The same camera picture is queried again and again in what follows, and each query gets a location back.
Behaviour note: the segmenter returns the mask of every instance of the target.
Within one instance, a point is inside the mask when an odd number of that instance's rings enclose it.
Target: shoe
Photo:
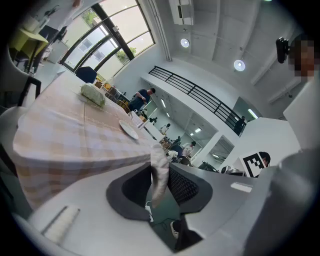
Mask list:
[[[174,230],[173,223],[174,223],[173,221],[170,223],[171,232],[172,232],[173,237],[174,237],[175,239],[178,239],[178,237],[179,237],[179,232],[177,232],[177,231]]]

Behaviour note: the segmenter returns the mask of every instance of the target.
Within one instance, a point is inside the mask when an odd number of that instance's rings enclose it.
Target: window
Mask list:
[[[60,62],[72,72],[89,66],[97,71],[100,79],[106,80],[154,44],[136,0],[96,3],[67,30],[63,41],[70,49]]]

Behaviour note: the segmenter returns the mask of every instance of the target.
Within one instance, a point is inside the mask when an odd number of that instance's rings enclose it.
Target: air conditioner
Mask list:
[[[193,25],[195,9],[193,0],[169,0],[173,22],[178,25]]]

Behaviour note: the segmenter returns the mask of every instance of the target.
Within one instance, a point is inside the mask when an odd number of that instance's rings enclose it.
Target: black railing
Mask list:
[[[172,73],[159,66],[154,66],[149,74],[167,82],[169,85],[189,95],[191,98],[205,106],[218,118],[224,121],[232,130],[234,130],[236,122],[240,119],[240,117],[231,108],[229,108],[226,104],[224,104],[217,97],[213,96],[207,90],[181,77],[180,75]]]

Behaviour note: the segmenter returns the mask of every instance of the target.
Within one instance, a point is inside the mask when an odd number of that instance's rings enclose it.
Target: tree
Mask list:
[[[132,54],[135,56],[136,55],[136,48],[130,47],[130,51],[132,52]],[[125,54],[125,52],[123,50],[119,50],[116,53],[116,56],[118,57],[119,61],[124,65],[127,63],[127,61],[129,60],[128,56]]]
[[[91,10],[86,11],[84,14],[81,15],[84,19],[85,23],[87,23],[90,27],[93,26],[94,18],[98,17],[97,14]]]

